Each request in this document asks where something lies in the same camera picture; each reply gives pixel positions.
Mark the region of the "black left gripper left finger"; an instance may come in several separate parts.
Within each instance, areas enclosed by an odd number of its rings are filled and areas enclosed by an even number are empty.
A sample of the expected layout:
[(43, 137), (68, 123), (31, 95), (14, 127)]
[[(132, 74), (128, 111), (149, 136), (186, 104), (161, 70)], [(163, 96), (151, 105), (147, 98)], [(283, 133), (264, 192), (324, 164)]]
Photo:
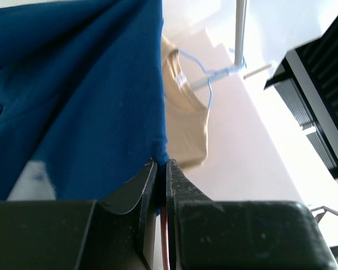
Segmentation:
[(151, 269), (156, 174), (102, 200), (0, 202), (0, 269)]

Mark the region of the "blue t shirt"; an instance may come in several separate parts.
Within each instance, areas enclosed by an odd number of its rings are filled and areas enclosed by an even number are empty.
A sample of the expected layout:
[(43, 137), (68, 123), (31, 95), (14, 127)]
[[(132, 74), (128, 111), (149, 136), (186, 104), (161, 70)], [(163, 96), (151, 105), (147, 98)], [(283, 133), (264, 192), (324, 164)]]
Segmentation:
[(0, 201), (102, 199), (168, 162), (161, 1), (0, 8)]

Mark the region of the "pink wire hanger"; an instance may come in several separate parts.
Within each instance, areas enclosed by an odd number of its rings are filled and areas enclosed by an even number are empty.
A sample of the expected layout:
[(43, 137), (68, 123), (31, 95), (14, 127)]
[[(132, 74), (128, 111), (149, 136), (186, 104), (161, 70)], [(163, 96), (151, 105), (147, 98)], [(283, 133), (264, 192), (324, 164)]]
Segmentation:
[(170, 270), (170, 259), (168, 249), (168, 222), (167, 222), (167, 210), (165, 206), (161, 207), (160, 209), (160, 219), (161, 219), (161, 245), (162, 245), (163, 269)]

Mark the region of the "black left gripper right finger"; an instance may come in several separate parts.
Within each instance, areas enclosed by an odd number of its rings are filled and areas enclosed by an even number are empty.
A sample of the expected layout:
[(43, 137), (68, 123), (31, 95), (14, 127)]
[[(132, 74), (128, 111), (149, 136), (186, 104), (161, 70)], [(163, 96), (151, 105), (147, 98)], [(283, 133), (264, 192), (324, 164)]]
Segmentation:
[(166, 166), (170, 269), (338, 269), (310, 210), (295, 201), (213, 201)]

